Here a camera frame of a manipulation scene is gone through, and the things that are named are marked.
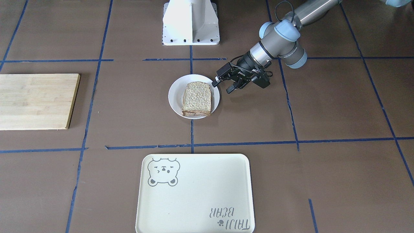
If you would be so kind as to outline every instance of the light blue joint cap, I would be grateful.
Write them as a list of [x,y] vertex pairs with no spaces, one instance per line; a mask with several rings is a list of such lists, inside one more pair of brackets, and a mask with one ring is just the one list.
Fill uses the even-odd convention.
[[386,4],[393,7],[402,7],[409,2],[411,2],[411,0],[387,0]]
[[272,24],[272,22],[266,22],[260,27],[260,30],[259,30],[260,39],[263,39],[263,37],[265,37],[266,29],[271,24]]
[[299,31],[293,26],[293,24],[287,20],[284,19],[282,22],[280,22],[278,25],[274,27],[274,30],[283,38],[285,38],[288,41],[295,42],[301,37],[301,34]]
[[295,64],[287,65],[287,66],[292,68],[292,69],[300,68],[306,63],[307,59],[308,59],[308,54],[305,51],[303,53],[303,56],[299,59],[299,61],[297,61]]

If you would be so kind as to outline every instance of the bear illustration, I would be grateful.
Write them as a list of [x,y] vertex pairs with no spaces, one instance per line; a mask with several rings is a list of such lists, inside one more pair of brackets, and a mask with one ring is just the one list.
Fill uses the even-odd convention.
[[158,183],[168,183],[170,186],[177,185],[177,173],[180,163],[174,158],[152,159],[148,163],[149,179],[148,184],[155,186]]

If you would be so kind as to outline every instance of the brown floor tile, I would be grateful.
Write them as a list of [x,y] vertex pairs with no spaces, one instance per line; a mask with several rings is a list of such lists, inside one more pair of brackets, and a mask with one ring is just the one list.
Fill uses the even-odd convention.
[[29,1],[8,60],[97,59],[108,1]]
[[[276,21],[274,8],[279,2],[281,1],[269,1],[274,21]],[[290,2],[298,8],[305,1],[290,0]],[[290,11],[288,4],[281,4],[277,9],[279,17],[283,17]],[[306,50],[308,57],[360,56],[340,6],[333,7],[325,17],[314,24],[305,26],[300,33],[301,37],[298,41]]]
[[9,46],[14,29],[19,21],[20,15],[24,7],[24,0],[18,1],[2,1],[0,3],[0,59]]
[[411,232],[414,188],[394,141],[301,144],[320,232]]
[[[194,73],[211,79],[225,61],[194,61]],[[271,85],[265,89],[249,83],[242,90],[226,93],[233,84],[226,81],[219,85],[220,104],[209,117],[194,121],[195,143],[291,141],[295,140],[286,92],[275,62]]]
[[5,63],[2,74],[79,73],[69,129],[1,131],[0,150],[79,148],[85,136],[97,62]]
[[171,84],[189,72],[188,61],[102,63],[87,146],[190,143],[190,120],[168,103]]
[[364,56],[413,56],[411,4],[395,8],[380,1],[348,0],[343,5]]
[[166,0],[114,1],[103,58],[189,58],[188,46],[162,45]]
[[242,153],[252,173],[255,233],[313,233],[312,216],[296,145],[195,147],[195,153]]
[[79,151],[0,156],[2,232],[65,232]]
[[284,66],[299,140],[392,137],[361,60]]
[[411,175],[414,174],[414,140],[399,140],[398,141],[404,158],[410,169]]
[[395,135],[414,136],[414,60],[368,59],[366,62]]
[[135,232],[141,164],[153,153],[190,148],[85,151],[70,232]]

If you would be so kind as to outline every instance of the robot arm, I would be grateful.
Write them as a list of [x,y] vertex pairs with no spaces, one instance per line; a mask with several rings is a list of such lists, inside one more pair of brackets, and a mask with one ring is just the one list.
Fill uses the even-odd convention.
[[[399,7],[411,0],[381,0],[387,5]],[[234,58],[221,67],[212,85],[216,87],[225,80],[233,80],[233,85],[226,89],[230,94],[235,89],[242,89],[250,81],[265,88],[270,85],[271,72],[265,71],[273,59],[280,58],[290,68],[303,66],[308,58],[305,50],[298,43],[299,31],[306,25],[318,21],[332,7],[342,0],[308,0],[292,10],[279,22],[266,22],[259,31],[261,40],[247,53]],[[232,61],[239,58],[236,64]]]

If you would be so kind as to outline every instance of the blue tape line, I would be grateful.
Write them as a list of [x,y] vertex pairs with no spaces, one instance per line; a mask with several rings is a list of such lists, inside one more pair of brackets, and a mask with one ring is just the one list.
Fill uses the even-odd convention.
[[82,148],[54,148],[54,149],[26,149],[26,150],[0,150],[0,154],[27,153],[27,152],[53,152],[53,151],[80,151]]
[[149,148],[175,148],[175,147],[191,147],[191,144],[151,145],[151,146],[105,146],[105,148],[107,150],[129,150],[129,149],[149,149]]
[[227,60],[227,58],[193,58],[194,61],[219,61]]
[[414,186],[414,179],[413,179],[413,176],[412,176],[412,174],[411,174],[410,168],[408,167],[408,164],[407,164],[407,161],[405,160],[404,154],[403,154],[403,153],[402,153],[402,151],[401,151],[400,144],[398,143],[397,137],[395,136],[394,130],[392,129],[391,122],[390,122],[390,120],[388,119],[387,112],[385,111],[385,108],[384,108],[383,102],[381,101],[380,95],[378,94],[378,91],[377,91],[377,88],[376,88],[376,86],[375,86],[374,80],[372,79],[372,76],[371,76],[371,73],[370,73],[370,71],[369,71],[369,69],[368,69],[368,66],[367,66],[367,64],[366,64],[365,58],[364,58],[364,56],[362,55],[361,48],[360,48],[360,46],[359,46],[359,44],[358,44],[358,41],[356,40],[356,37],[355,37],[354,31],[352,30],[351,24],[349,23],[349,20],[348,20],[347,14],[345,13],[345,9],[344,9],[344,7],[342,6],[342,3],[340,4],[340,7],[341,7],[341,9],[342,9],[342,12],[344,13],[345,20],[346,20],[346,22],[347,22],[347,24],[348,24],[349,30],[351,31],[352,37],[354,38],[354,41],[355,41],[355,44],[356,44],[356,46],[357,46],[357,48],[358,48],[359,54],[361,55],[361,58],[362,58],[363,64],[364,64],[365,69],[366,69],[366,71],[367,71],[367,73],[368,73],[369,80],[371,81],[371,85],[372,85],[372,87],[374,88],[375,95],[377,96],[378,102],[380,103],[381,109],[383,110],[383,114],[384,114],[384,116],[385,116],[385,119],[387,120],[387,124],[388,124],[388,127],[390,128],[390,131],[391,131],[392,137],[394,138],[395,145],[397,145],[398,152],[400,153],[400,156],[401,156],[401,159],[402,159],[402,161],[403,161],[403,163],[404,163],[405,169],[407,170],[407,173],[408,173],[408,176],[410,177],[411,183],[412,183],[412,185]]
[[4,63],[20,63],[20,62],[85,62],[85,61],[113,61],[113,59],[7,60],[7,61],[4,61]]
[[287,106],[289,107],[290,118],[292,119],[293,133],[295,135],[296,146],[297,146],[298,151],[300,151],[299,142],[298,142],[298,134],[296,133],[295,120],[293,119],[293,113],[292,113],[292,106],[290,105],[289,94],[287,93],[286,81],[285,81],[284,74],[283,74],[283,67],[282,67],[281,61],[280,60],[278,60],[278,61],[279,61],[280,73],[282,75],[283,86],[284,86],[285,91],[286,91]]
[[[24,3],[24,7],[23,7],[23,10],[22,10],[22,13],[21,13],[21,15],[20,15],[19,21],[17,22],[16,28],[14,29],[14,32],[13,32],[12,38],[10,39],[9,46],[7,46],[6,53],[4,54],[4,57],[3,57],[3,61],[5,61],[5,60],[6,60],[7,55],[9,54],[10,47],[12,46],[12,43],[13,43],[14,37],[16,36],[17,30],[19,29],[19,26],[20,26],[20,23],[22,22],[23,15],[24,15],[24,12],[26,11],[26,7],[27,7],[27,3],[28,3],[28,2],[29,2],[29,0],[26,0],[26,2]],[[0,71],[1,71],[1,69],[3,68],[3,65],[4,65],[4,63],[1,63],[1,64],[0,64]]]
[[72,221],[73,208],[75,206],[75,199],[76,199],[77,187],[78,187],[78,184],[79,184],[79,176],[80,176],[80,170],[81,170],[81,163],[82,163],[83,154],[84,154],[84,151],[85,151],[86,138],[88,136],[88,130],[89,130],[89,123],[91,121],[92,107],[94,105],[94,94],[95,94],[95,90],[96,90],[96,84],[98,82],[99,70],[101,68],[102,55],[104,53],[106,33],[108,32],[109,19],[111,17],[111,11],[112,11],[112,3],[113,3],[113,0],[111,0],[111,3],[109,4],[109,11],[108,11],[108,17],[106,19],[105,32],[103,34],[103,39],[102,39],[101,53],[99,55],[98,67],[96,68],[95,82],[94,82],[94,87],[93,87],[93,90],[92,90],[92,97],[91,97],[91,102],[89,104],[88,118],[87,118],[86,127],[85,127],[85,136],[83,138],[82,150],[81,150],[80,156],[79,156],[79,163],[78,163],[77,176],[76,176],[76,185],[75,185],[75,188],[73,189],[72,201],[70,203],[69,216],[67,218],[66,231],[65,231],[66,233],[69,233],[70,223]]
[[143,61],[189,61],[189,58],[147,58]]
[[269,15],[269,22],[272,22],[272,14],[270,13],[269,0],[266,0],[267,13]]
[[194,154],[194,120],[191,120],[191,153]]
[[[143,61],[189,61],[190,58],[146,58]],[[219,61],[227,58],[193,58],[193,61]]]
[[364,57],[365,59],[414,59],[414,57]]
[[323,143],[323,142],[358,142],[358,141],[390,141],[394,138],[355,138],[355,139],[323,139],[323,140],[301,140],[299,143]]
[[316,224],[315,212],[313,211],[312,200],[311,199],[308,199],[308,200],[309,200],[310,213],[312,215],[313,227],[315,228],[315,233],[319,233],[318,226]]
[[190,45],[190,74],[193,74],[193,46]]
[[361,59],[361,57],[308,57],[308,59]]
[[[194,147],[202,146],[245,146],[245,145],[276,145],[276,144],[296,144],[296,143],[335,143],[335,142],[362,142],[362,141],[391,141],[394,138],[354,138],[354,139],[322,139],[322,140],[299,140],[299,141],[262,141],[262,142],[230,142],[230,143],[199,143]],[[108,150],[126,150],[126,149],[146,149],[146,148],[173,148],[173,147],[191,147],[192,144],[175,144],[175,145],[151,145],[151,146],[105,146]]]
[[105,146],[107,150],[128,150],[128,149],[147,149],[147,148],[157,148],[157,145],[152,146]]
[[194,144],[194,146],[195,147],[201,147],[201,146],[245,146],[245,145],[276,145],[276,144],[296,144],[296,141],[199,143],[199,144]]
[[414,137],[397,137],[397,140],[412,140]]

